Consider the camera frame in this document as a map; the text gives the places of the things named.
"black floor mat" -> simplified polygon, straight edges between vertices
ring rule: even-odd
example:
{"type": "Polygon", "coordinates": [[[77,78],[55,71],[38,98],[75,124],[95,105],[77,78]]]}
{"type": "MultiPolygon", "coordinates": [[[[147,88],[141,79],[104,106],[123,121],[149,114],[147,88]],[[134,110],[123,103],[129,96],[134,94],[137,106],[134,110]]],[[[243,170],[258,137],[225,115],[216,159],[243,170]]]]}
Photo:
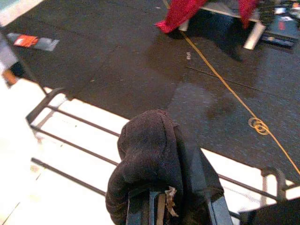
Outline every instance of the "black floor mat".
{"type": "Polygon", "coordinates": [[[44,86],[64,87],[72,94],[98,74],[109,52],[116,47],[101,38],[97,41],[87,39],[25,16],[9,24],[6,32],[60,40],[53,52],[25,48],[16,50],[44,86]]]}
{"type": "MultiPolygon", "coordinates": [[[[299,165],[300,129],[296,122],[300,106],[241,85],[229,85],[263,119],[299,165]]],[[[248,125],[251,114],[218,78],[190,71],[185,82],[178,85],[168,112],[203,148],[257,168],[280,168],[289,178],[298,179],[271,136],[260,135],[248,125]]]]}
{"type": "MultiPolygon", "coordinates": [[[[18,48],[44,85],[63,86],[128,119],[167,109],[202,147],[258,168],[275,166],[299,181],[272,138],[248,125],[250,114],[183,37],[154,26],[165,14],[160,0],[52,0],[6,30],[60,39],[53,52],[18,48]]],[[[199,11],[187,35],[299,166],[299,45],[293,53],[260,43],[254,51],[243,49],[252,27],[199,11]]]]}

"white stand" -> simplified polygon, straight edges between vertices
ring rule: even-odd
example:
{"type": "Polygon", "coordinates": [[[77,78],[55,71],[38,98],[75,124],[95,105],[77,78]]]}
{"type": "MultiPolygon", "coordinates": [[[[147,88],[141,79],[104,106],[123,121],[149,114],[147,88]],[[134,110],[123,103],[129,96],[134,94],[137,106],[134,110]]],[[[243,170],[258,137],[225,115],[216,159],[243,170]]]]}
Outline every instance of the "white stand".
{"type": "Polygon", "coordinates": [[[188,30],[188,22],[189,20],[186,20],[184,23],[182,23],[180,26],[179,26],[179,30],[181,31],[187,31],[188,30]]]}
{"type": "Polygon", "coordinates": [[[261,22],[256,22],[254,28],[248,36],[247,41],[244,44],[244,48],[253,50],[265,29],[266,27],[262,25],[261,22]]]}
{"type": "MultiPolygon", "coordinates": [[[[222,2],[208,2],[201,9],[211,11],[213,13],[219,13],[219,14],[223,14],[223,15],[240,18],[240,15],[233,13],[233,11],[222,2]]],[[[266,27],[260,23],[259,13],[257,10],[252,14],[252,16],[249,20],[256,22],[256,24],[255,24],[254,28],[252,29],[247,41],[245,42],[244,48],[253,50],[256,43],[258,42],[261,35],[263,34],[264,30],[266,29],[266,27]]],[[[187,31],[188,30],[188,22],[189,22],[189,20],[186,20],[183,24],[181,24],[179,26],[178,29],[181,31],[187,31]]]]}

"red fabric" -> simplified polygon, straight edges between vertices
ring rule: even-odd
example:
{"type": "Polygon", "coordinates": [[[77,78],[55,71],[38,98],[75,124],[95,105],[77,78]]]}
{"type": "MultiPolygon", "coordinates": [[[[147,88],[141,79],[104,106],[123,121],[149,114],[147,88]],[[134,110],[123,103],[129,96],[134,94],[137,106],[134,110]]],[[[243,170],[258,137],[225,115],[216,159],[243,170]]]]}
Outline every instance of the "red fabric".
{"type": "MultiPolygon", "coordinates": [[[[193,17],[205,2],[206,0],[172,0],[166,19],[156,23],[156,25],[164,33],[169,33],[193,17]]],[[[239,0],[240,16],[244,23],[244,28],[247,28],[248,20],[257,3],[258,0],[239,0]]]]}
{"type": "Polygon", "coordinates": [[[245,29],[249,25],[249,18],[256,8],[258,1],[259,0],[239,0],[240,19],[242,20],[245,29]]]}

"red object on floor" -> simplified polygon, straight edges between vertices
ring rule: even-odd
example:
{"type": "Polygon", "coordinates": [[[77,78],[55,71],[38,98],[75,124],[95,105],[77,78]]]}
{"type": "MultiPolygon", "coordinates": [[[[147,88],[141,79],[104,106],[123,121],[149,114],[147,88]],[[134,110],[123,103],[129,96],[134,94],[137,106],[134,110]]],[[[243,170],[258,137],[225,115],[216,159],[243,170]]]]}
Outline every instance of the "red object on floor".
{"type": "MultiPolygon", "coordinates": [[[[164,33],[169,33],[193,17],[205,2],[206,0],[172,0],[166,19],[156,23],[156,25],[164,33]]],[[[249,18],[257,3],[258,0],[239,0],[240,16],[244,28],[248,27],[249,18]]]]}

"dark fleece fabric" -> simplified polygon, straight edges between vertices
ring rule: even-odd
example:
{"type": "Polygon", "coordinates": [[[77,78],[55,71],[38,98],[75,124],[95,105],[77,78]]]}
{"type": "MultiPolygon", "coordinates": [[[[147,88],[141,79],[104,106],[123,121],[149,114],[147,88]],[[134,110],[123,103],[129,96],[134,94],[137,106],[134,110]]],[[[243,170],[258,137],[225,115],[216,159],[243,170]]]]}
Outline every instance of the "dark fleece fabric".
{"type": "Polygon", "coordinates": [[[183,187],[174,127],[161,110],[144,112],[123,127],[118,140],[122,162],[109,179],[105,198],[116,225],[126,223],[128,192],[145,183],[175,187],[174,201],[180,205],[183,187]]]}

